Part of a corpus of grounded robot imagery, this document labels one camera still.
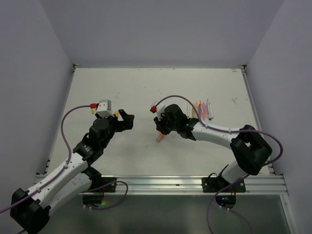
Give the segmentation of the orange highlighter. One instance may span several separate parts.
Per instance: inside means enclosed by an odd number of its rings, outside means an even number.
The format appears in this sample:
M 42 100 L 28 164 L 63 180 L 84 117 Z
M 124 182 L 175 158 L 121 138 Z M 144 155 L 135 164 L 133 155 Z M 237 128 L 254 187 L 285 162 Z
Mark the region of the orange highlighter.
M 158 136 L 156 138 L 156 142 L 160 143 L 163 140 L 163 138 L 164 138 L 164 134 L 161 133 L 161 132 L 158 132 Z

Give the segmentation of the yellow capped pink highlighter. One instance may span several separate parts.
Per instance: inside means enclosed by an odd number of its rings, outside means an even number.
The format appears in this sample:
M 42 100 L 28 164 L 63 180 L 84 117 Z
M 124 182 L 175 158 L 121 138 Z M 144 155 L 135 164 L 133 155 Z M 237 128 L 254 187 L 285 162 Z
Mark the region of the yellow capped pink highlighter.
M 194 103 L 194 109 L 193 109 L 193 117 L 198 118 L 200 114 L 199 111 L 199 104 L 197 102 Z

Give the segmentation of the red slim pen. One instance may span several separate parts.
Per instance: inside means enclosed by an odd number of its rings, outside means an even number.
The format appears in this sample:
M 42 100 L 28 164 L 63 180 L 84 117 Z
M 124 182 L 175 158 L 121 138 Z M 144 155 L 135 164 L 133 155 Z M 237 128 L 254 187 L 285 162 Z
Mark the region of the red slim pen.
M 203 105 L 202 105 L 202 101 L 201 100 L 199 101 L 199 111 L 200 111 L 200 114 L 201 114 L 201 119 L 204 120 L 205 119 L 205 113 L 204 113 L 204 110 L 203 110 Z

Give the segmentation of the blue white marker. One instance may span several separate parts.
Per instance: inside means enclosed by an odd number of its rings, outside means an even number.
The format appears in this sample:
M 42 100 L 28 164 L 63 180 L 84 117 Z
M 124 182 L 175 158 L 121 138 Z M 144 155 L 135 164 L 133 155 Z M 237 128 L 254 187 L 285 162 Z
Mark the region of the blue white marker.
M 207 105 L 207 110 L 208 110 L 208 119 L 212 120 L 213 119 L 213 114 L 212 114 L 212 109 L 211 109 L 211 103 L 210 103 L 210 101 L 208 99 L 206 101 L 206 105 Z

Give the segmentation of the yellow white marker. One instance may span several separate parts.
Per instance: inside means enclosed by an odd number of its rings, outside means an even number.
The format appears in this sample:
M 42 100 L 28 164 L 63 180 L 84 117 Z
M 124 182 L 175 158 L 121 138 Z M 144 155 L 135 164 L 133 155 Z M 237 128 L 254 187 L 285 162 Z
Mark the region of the yellow white marker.
M 212 107 L 211 102 L 210 102 L 210 114 L 211 114 L 211 119 L 214 119 L 213 107 Z

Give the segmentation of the orange capped white marker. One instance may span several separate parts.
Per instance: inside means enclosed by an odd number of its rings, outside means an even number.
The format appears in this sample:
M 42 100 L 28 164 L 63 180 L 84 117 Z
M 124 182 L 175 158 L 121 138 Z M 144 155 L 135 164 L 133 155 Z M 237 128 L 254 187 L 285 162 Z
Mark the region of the orange capped white marker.
M 186 115 L 187 115 L 187 118 L 190 117 L 190 106 L 189 106 L 189 104 L 187 104 Z

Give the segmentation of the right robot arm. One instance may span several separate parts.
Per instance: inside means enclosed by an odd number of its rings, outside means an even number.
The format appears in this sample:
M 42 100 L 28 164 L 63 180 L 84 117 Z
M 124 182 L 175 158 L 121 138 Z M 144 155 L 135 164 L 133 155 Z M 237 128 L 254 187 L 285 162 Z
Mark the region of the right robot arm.
M 242 129 L 218 129 L 206 127 L 198 118 L 187 117 L 180 107 L 171 104 L 167 107 L 152 106 L 156 113 L 156 129 L 163 135 L 177 132 L 182 138 L 193 141 L 206 141 L 230 149 L 235 161 L 226 165 L 215 177 L 202 178 L 203 192 L 231 192 L 234 182 L 249 174 L 256 176 L 272 154 L 272 149 L 265 139 L 251 125 Z

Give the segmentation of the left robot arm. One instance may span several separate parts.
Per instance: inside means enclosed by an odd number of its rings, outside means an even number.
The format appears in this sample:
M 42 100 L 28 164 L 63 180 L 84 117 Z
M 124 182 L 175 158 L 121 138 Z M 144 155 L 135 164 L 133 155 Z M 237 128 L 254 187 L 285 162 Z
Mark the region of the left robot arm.
M 105 186 L 101 173 L 91 165 L 103 155 L 114 134 L 131 130 L 134 115 L 120 109 L 122 120 L 116 115 L 101 117 L 96 114 L 93 125 L 68 158 L 37 184 L 13 195 L 10 216 L 29 234 L 39 233 L 52 213 L 72 197 L 83 192 L 100 191 Z

